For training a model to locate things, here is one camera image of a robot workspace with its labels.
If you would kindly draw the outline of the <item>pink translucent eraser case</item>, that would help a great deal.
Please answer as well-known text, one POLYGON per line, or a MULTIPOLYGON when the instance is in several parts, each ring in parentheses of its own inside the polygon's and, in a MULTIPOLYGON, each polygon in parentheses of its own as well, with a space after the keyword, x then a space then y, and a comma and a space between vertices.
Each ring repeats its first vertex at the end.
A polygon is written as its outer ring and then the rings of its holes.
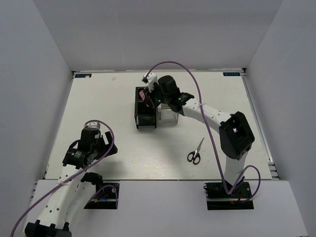
POLYGON ((146 94, 145 94, 145 92, 143 90, 141 90, 139 92, 139 96, 142 99, 142 101, 146 101, 146 94))

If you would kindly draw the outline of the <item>black handled scissors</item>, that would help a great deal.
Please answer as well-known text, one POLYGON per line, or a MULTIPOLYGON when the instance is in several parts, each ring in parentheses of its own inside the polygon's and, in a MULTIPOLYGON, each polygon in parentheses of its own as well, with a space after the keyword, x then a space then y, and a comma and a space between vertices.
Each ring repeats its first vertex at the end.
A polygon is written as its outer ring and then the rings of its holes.
POLYGON ((193 165, 198 165, 200 163, 201 157, 200 157, 199 152, 200 152, 203 142, 204 142, 204 138, 201 139, 197 148, 187 155, 187 161, 191 162, 193 165))

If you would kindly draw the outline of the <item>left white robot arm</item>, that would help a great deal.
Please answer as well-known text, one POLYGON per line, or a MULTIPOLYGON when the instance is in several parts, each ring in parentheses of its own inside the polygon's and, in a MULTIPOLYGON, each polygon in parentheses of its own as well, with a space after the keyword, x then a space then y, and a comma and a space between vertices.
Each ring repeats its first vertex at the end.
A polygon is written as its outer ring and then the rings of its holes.
POLYGON ((71 220, 75 213, 103 196, 104 190, 118 190, 105 184, 103 176, 88 169, 107 156, 118 152, 113 132, 101 134, 99 123, 86 125, 80 139, 66 151, 56 186, 46 195, 48 202, 36 221, 28 222, 24 229, 27 237, 70 237, 71 220))

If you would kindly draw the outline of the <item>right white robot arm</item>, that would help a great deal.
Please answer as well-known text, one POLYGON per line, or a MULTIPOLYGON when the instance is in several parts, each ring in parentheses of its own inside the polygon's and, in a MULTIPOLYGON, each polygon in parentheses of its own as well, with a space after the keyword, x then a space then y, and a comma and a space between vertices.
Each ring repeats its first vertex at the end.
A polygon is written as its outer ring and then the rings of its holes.
POLYGON ((220 170, 223 192, 229 197, 236 196, 241 191, 246 156, 255 141, 245 115, 241 112, 221 112, 193 95, 181 92, 172 76, 158 78, 149 73, 143 76, 142 81, 146 87, 140 92, 140 97, 148 107, 166 104, 171 111, 202 122, 207 129, 219 134, 220 147, 226 155, 225 169, 220 170))

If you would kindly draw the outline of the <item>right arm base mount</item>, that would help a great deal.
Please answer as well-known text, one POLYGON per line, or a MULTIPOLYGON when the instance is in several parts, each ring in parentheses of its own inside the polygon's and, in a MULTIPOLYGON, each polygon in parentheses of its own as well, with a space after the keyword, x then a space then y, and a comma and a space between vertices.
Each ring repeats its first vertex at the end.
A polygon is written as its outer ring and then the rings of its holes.
POLYGON ((227 194, 221 182, 205 183, 207 210, 253 210, 250 185, 243 182, 232 194, 227 194))

